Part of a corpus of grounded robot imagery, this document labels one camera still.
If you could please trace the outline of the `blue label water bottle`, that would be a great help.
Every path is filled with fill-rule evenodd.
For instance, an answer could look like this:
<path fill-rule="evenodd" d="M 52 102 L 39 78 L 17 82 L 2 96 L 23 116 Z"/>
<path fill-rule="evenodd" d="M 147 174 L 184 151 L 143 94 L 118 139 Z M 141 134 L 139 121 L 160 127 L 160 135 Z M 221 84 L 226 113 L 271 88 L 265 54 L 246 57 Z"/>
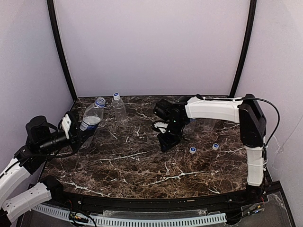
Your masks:
<path fill-rule="evenodd" d="M 189 123 L 184 127 L 183 133 L 190 135 L 194 132 L 196 126 L 196 119 L 191 118 Z"/>

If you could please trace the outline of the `pepsi label bottle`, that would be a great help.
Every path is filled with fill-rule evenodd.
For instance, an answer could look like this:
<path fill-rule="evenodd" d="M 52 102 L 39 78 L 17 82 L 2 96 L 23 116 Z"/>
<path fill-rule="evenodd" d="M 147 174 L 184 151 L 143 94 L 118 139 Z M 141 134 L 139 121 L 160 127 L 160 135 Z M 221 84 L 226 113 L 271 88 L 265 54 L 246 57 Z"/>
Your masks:
<path fill-rule="evenodd" d="M 98 97 L 84 112 L 80 130 L 83 132 L 89 132 L 89 135 L 86 136 L 86 140 L 83 141 L 80 149 L 87 149 L 90 146 L 94 133 L 100 122 L 103 120 L 105 103 L 105 98 Z"/>

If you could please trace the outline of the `clear plastic bottle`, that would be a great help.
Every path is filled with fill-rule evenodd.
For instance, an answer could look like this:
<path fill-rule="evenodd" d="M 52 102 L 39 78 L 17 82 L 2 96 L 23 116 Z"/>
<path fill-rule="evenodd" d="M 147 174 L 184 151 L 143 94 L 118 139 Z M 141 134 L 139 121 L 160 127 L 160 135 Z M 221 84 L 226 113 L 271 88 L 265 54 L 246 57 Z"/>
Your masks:
<path fill-rule="evenodd" d="M 203 130 L 204 131 L 212 131 L 215 127 L 216 119 L 208 119 L 205 118 L 203 120 Z"/>

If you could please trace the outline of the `white blue bottle cap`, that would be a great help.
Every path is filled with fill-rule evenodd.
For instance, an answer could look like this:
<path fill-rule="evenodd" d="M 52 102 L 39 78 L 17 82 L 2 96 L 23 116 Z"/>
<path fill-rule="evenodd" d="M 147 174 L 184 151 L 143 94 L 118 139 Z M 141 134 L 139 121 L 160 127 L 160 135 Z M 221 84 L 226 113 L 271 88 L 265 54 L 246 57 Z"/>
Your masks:
<path fill-rule="evenodd" d="M 219 148 L 219 145 L 217 143 L 214 143 L 212 148 L 213 148 L 213 150 L 217 150 Z"/>

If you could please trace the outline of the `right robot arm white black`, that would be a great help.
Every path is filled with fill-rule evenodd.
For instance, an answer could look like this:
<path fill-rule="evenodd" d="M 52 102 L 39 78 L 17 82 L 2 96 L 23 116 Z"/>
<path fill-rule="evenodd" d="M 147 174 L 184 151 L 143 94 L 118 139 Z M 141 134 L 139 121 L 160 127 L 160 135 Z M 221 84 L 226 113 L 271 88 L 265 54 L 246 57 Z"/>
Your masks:
<path fill-rule="evenodd" d="M 183 96 L 174 103 L 162 99 L 156 103 L 153 112 L 168 124 L 157 135 L 163 152 L 180 143 L 182 131 L 190 119 L 215 119 L 239 124 L 241 142 L 247 152 L 247 186 L 258 188 L 262 185 L 267 121 L 252 94 L 240 98 Z"/>

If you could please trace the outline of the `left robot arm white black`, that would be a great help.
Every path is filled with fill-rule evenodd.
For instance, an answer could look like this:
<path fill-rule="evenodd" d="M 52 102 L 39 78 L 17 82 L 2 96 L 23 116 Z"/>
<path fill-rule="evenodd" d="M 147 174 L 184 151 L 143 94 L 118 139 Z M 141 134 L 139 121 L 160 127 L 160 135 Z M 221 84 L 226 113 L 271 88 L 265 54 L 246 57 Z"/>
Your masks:
<path fill-rule="evenodd" d="M 21 215 L 46 201 L 63 201 L 63 185 L 47 176 L 27 191 L 11 198 L 12 192 L 49 159 L 64 158 L 59 151 L 71 147 L 77 152 L 82 144 L 80 124 L 67 112 L 58 126 L 45 116 L 36 116 L 26 124 L 27 140 L 0 174 L 0 225 L 9 227 Z"/>

